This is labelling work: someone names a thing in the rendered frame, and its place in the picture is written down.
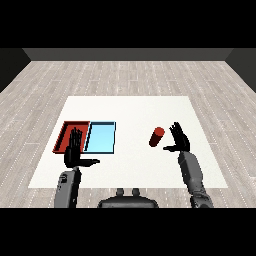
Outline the red shallow open box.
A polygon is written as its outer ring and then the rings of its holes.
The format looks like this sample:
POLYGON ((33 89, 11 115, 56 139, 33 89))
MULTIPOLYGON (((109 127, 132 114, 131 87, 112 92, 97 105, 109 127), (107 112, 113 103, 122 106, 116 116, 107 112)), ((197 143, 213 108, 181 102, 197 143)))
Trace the red shallow open box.
POLYGON ((52 150, 55 154, 64 154, 66 147, 69 145, 69 139, 71 131, 73 129, 80 130, 82 132, 80 152, 84 152, 84 143, 86 140, 87 132, 89 129, 89 121, 65 121, 62 125, 55 146, 52 150))

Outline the red can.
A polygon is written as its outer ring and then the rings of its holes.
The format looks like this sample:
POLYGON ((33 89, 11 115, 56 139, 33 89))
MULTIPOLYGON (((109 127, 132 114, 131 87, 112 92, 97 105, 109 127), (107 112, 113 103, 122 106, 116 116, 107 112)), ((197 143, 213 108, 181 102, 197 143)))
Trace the red can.
POLYGON ((149 145, 151 147, 156 147, 162 137, 165 134, 165 130, 162 127, 156 127, 151 135, 151 138, 149 140, 149 145))

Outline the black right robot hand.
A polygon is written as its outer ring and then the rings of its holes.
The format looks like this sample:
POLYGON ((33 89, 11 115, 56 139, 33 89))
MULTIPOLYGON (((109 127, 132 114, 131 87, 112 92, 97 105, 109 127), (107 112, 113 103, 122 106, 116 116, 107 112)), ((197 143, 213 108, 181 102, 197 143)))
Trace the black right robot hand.
POLYGON ((175 144, 172 146, 165 146, 164 150, 168 150, 170 152, 175 151, 190 151, 190 142, 186 134, 183 132, 180 124, 175 122, 169 130, 173 136, 175 144))

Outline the light blue shallow open box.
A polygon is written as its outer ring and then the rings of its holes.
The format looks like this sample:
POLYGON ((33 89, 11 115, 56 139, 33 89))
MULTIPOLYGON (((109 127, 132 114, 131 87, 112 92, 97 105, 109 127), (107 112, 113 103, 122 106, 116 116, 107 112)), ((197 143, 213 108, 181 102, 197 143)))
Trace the light blue shallow open box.
POLYGON ((116 123, 114 121, 93 121, 90 123, 83 152, 85 154, 113 154, 116 123))

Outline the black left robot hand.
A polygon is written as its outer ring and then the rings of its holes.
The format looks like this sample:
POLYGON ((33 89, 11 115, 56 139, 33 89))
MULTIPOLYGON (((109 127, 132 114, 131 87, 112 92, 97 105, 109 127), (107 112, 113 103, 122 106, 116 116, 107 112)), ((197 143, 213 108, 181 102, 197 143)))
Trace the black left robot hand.
POLYGON ((73 128, 70 132, 69 144, 64 153, 64 164, 67 168, 74 167, 90 167, 99 163, 98 159, 81 159, 80 146, 81 146, 82 132, 73 128))

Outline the dark grey robot body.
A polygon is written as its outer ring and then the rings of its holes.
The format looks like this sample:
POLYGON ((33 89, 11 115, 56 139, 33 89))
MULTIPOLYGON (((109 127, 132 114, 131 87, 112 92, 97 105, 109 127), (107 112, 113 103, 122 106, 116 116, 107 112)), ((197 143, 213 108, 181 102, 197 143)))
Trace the dark grey robot body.
POLYGON ((138 188, 132 189, 131 196, 124 195, 124 189, 118 188, 116 195, 98 204, 98 208, 158 208, 155 200, 142 197, 138 188))

